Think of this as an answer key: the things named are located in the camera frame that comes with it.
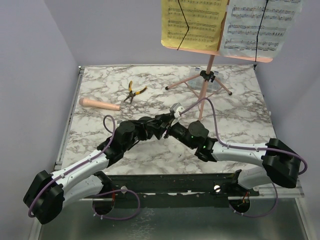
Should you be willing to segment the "pink toy microphone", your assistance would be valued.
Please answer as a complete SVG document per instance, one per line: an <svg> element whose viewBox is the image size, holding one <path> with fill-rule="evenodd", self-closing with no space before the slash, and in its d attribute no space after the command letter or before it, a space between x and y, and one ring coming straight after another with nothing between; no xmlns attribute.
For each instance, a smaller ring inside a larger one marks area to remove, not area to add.
<svg viewBox="0 0 320 240"><path fill-rule="evenodd" d="M92 100L89 98L80 98L79 104L83 107L100 108L106 110L119 111L121 109L120 105L107 103L103 101Z"/></svg>

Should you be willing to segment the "yellow sheet music page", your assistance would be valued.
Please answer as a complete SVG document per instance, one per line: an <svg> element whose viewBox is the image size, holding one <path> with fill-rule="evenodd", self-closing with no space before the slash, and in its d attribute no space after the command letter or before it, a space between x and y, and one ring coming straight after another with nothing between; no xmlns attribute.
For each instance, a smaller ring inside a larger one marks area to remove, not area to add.
<svg viewBox="0 0 320 240"><path fill-rule="evenodd" d="M176 50L217 51L227 0L162 0L161 44Z"/></svg>

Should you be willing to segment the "white paper sheet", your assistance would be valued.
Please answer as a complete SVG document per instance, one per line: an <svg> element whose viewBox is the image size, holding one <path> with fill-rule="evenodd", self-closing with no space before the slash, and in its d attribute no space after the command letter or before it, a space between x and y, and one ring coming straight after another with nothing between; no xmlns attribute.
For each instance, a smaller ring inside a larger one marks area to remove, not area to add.
<svg viewBox="0 0 320 240"><path fill-rule="evenodd" d="M224 57L273 59L302 11L303 0L231 0L219 52Z"/></svg>

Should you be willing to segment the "black microphone stand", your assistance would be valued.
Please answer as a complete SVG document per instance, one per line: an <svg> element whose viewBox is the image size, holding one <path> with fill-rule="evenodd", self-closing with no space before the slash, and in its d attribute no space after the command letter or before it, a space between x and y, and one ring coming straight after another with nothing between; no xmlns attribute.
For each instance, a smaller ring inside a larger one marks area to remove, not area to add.
<svg viewBox="0 0 320 240"><path fill-rule="evenodd" d="M165 127L165 132L166 132L168 130L168 128L172 126L172 121L174 120L174 115L172 113L165 113L165 114L156 115L154 118L163 121L163 125Z"/></svg>

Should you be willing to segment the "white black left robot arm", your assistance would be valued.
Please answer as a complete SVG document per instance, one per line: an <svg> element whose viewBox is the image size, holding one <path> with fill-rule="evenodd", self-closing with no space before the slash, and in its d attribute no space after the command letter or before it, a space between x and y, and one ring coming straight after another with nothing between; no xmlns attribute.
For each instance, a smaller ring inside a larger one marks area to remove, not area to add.
<svg viewBox="0 0 320 240"><path fill-rule="evenodd" d="M122 121L113 126L110 137L82 160L52 173L40 171L23 197L28 216L37 218L42 224L49 223L62 211L66 195L72 188L121 160L137 142L152 137L160 139L169 125L160 115Z"/></svg>

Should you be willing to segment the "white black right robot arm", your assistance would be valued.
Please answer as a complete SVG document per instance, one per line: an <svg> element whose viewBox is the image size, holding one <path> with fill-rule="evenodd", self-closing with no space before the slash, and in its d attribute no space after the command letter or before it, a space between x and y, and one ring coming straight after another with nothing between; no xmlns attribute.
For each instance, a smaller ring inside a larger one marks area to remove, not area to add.
<svg viewBox="0 0 320 240"><path fill-rule="evenodd" d="M293 189L297 186L301 159L277 138L267 143L230 145L209 137L209 130L200 121L188 127L180 123L172 125L165 138L173 137L190 149L204 162L232 161L251 164L254 167L235 172L230 191L241 196L256 186L276 184Z"/></svg>

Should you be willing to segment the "yellow handled pliers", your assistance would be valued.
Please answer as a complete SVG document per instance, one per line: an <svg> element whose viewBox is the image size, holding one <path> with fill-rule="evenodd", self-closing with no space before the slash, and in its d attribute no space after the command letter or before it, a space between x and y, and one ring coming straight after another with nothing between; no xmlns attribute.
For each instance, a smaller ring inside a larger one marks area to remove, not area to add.
<svg viewBox="0 0 320 240"><path fill-rule="evenodd" d="M128 94L128 96L123 100L123 102L125 102L125 101L127 101L127 100L130 100L130 104L131 104L135 96L142 94L142 93L145 92L145 91L147 90L147 88L148 88L147 86L145 86L142 90L133 92L132 85L133 85L133 81L131 80L131 81L129 82L129 85L128 85L129 94Z"/></svg>

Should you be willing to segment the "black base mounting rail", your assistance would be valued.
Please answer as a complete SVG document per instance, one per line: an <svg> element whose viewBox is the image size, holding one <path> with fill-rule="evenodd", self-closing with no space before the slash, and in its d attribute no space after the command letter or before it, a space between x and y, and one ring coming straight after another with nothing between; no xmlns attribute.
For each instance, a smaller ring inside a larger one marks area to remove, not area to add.
<svg viewBox="0 0 320 240"><path fill-rule="evenodd" d="M99 209L112 204L116 208L128 209L136 204L135 192L142 208L193 208L193 207L229 207L233 202L241 202L243 196L257 196L252 189L246 190L236 183L239 173L205 174L155 174L155 175L111 175L102 171L95 173L102 183L101 193L106 196L94 200Z"/></svg>

